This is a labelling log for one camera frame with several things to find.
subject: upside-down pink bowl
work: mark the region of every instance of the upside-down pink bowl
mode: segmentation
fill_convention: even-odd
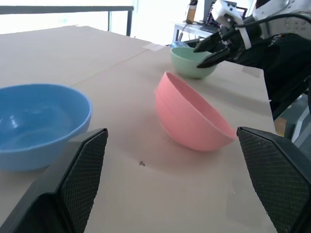
[[[165,131],[190,149],[217,150],[237,138],[217,109],[169,72],[165,72],[156,90],[155,104]]]

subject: robotic hand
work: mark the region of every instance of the robotic hand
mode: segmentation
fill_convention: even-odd
[[[234,58],[242,48],[251,48],[259,38],[294,33],[311,39],[311,0],[270,0],[245,20],[234,6],[217,0],[212,15],[222,26],[217,33],[201,41],[194,52],[209,51],[219,43],[224,48],[206,57],[198,68]]]

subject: white table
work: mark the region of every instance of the white table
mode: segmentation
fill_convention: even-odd
[[[239,142],[197,153],[163,132],[154,89],[170,50],[89,27],[0,35],[0,86],[49,82],[90,98],[90,130],[108,128],[101,183],[86,233],[275,233]],[[233,127],[274,132],[263,71],[223,62],[187,81]],[[146,166],[139,166],[139,161]],[[43,171],[0,171],[0,224]]]
[[[213,32],[206,32],[201,30],[200,28],[202,26],[200,25],[195,25],[195,24],[189,24],[187,25],[187,23],[184,22],[177,22],[175,23],[175,27],[174,27],[174,35],[173,35],[173,41],[177,41],[178,37],[179,37],[179,31],[184,31],[185,33],[190,33],[190,34],[194,34],[197,36],[201,36],[201,37],[208,37],[212,34],[214,34]]]

